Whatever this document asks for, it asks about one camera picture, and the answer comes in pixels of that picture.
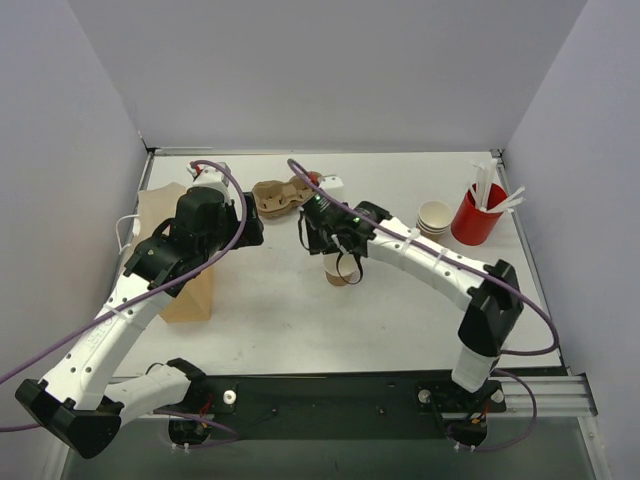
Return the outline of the brown paper coffee cup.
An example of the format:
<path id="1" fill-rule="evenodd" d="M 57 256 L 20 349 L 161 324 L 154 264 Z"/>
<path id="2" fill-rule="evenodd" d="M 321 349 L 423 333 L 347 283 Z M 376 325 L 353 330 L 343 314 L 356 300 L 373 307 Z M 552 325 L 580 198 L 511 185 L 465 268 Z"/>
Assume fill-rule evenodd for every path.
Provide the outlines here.
<path id="1" fill-rule="evenodd" d="M 360 268 L 353 255 L 332 253 L 323 256 L 327 281 L 333 286 L 345 286 L 359 281 Z"/>

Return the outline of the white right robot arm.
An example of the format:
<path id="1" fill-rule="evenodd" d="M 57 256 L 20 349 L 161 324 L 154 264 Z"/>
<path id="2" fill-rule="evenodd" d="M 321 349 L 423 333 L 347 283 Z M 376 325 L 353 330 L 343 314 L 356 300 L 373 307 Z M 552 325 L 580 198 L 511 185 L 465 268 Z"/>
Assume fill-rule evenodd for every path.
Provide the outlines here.
<path id="1" fill-rule="evenodd" d="M 524 309 L 511 264 L 499 260 L 490 265 L 460 255 L 368 201 L 350 208 L 315 192 L 301 207 L 299 225 L 306 229 L 309 253 L 335 256 L 335 268 L 347 257 L 357 267 L 363 258 L 386 263 L 463 311 L 461 351 L 451 379 L 469 393 L 484 386 Z"/>

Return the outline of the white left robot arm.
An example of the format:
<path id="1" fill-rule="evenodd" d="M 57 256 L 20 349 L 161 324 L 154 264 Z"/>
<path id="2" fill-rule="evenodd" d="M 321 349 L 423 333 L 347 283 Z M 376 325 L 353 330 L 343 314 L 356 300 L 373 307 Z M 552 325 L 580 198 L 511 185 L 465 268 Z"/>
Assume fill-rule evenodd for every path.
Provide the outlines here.
<path id="1" fill-rule="evenodd" d="M 121 383 L 112 377 L 150 322 L 191 280 L 230 250 L 263 241 L 253 197 L 226 165 L 196 160 L 189 172 L 192 186 L 179 197 L 174 215 L 138 243 L 98 316 L 56 366 L 39 380 L 24 380 L 15 392 L 41 427 L 84 459 L 103 452 L 121 427 L 145 414 L 202 405 L 205 375 L 182 359 Z"/>

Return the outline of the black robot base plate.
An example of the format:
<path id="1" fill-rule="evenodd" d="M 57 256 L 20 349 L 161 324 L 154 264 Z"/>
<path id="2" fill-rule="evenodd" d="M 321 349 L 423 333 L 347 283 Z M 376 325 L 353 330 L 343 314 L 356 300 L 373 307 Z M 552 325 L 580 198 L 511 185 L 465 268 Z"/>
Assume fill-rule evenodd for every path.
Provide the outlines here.
<path id="1" fill-rule="evenodd" d="M 440 439 L 448 423 L 503 413 L 502 385 L 475 393 L 447 370 L 207 376 L 165 406 L 171 439 L 242 440 Z"/>

